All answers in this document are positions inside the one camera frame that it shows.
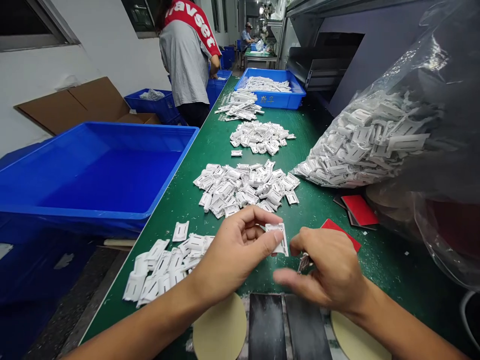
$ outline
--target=black pants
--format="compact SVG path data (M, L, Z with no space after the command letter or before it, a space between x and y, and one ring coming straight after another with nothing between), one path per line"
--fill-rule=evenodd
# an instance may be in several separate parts
M201 128L210 113L209 107L204 102L191 102L177 106L177 109L189 126Z

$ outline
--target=workbench surface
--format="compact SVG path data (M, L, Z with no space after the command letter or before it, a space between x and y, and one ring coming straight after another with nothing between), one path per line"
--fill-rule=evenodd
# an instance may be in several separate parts
M275 55L272 55L270 53L268 54L265 54L265 53L255 53L253 52L252 53L252 49L251 48L248 48L246 51L245 51L245 54L244 54L245 57L247 58L262 58L264 59L265 61L268 61L269 58L270 59L276 59L277 57Z
M295 134L296 139L288 140L288 145L281 147L275 156L268 153L253 154L249 148L243 148L242 157L231 157L231 150L234 148L229 138L239 122L220 121L220 114L214 114L214 110L226 101L224 97L233 91L238 79L232 76L228 80L103 300L83 342L136 310L135 303L122 300L135 257L147 252L157 239L171 239L176 222L190 221L188 233L200 235L217 233L224 218L216 219L211 212L204 214L203 208L199 206L203 190L192 183L207 163L228 164L235 168L237 163L264 164L267 159L271 159L276 162L274 169L288 172L305 160L310 148L332 121L331 115L311 98L304 98L303 105L298 110L264 107L265 114L258 115L258 119L261 122L271 121L282 125L290 130L291 134ZM289 240L302 226L319 228L326 219L332 219L362 245L358 257L365 276L427 326L473 356L474 348L467 339L459 314L459 303L465 291L437 268L423 243L408 242L382 228L377 231L367 230L364 235L364 230L352 227L345 210L332 201L335 189L322 188L302 179L295 192L300 203L290 206L284 199L277 212L283 218ZM237 293L244 296L251 292L289 292L288 289L273 282L272 272L283 267L296 270L298 265L298 257L284 257L282 254L268 257L252 272ZM185 342L190 331L187 330L174 341L159 358L195 359L193 353L185 352Z

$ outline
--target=red foam pad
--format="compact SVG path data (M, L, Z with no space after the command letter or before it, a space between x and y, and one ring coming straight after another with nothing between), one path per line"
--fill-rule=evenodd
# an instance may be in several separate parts
M358 225L365 226L379 223L377 215L375 215L372 208L361 195L342 196L341 199L351 214L355 217Z
M350 235L348 235L345 230L343 230L340 226L338 226L336 223L334 223L331 219L327 219L325 221L325 223L321 226L322 229L330 229L330 230L337 230L337 231L340 231L344 234L346 234L348 236L348 238L350 239L351 243L353 244L353 247L355 248L355 251L358 253L360 251L360 248L362 247L362 245L360 245L360 243L355 240L353 237L351 237Z

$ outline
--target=beige round pad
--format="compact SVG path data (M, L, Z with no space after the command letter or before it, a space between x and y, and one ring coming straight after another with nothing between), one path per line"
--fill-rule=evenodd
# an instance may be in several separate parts
M392 355L377 340L341 313L331 312L336 340L350 360L392 360Z
M193 349L198 360L235 360L246 334L245 307L233 293L193 323Z

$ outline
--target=worker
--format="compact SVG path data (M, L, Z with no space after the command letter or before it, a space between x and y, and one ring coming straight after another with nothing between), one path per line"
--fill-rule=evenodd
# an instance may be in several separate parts
M222 56L207 16L192 1L160 0L155 26L175 106L188 125L201 128L210 112L208 80L218 78Z
M259 225L281 222L281 217L257 206L229 216L190 275L75 349L67 359L153 359L207 309L236 291L272 254L283 233L265 233ZM302 227L290 242L290 252L292 256L307 252L316 270L300 275L289 268L278 269L274 281L321 307L343 313L394 359L468 359L362 275L357 253L343 232Z
M250 32L252 31L252 25L247 22L245 24L245 29L241 32L241 43L240 43L240 50L242 53L247 51L247 48L251 43L255 43L257 41L256 38L252 39L250 37Z

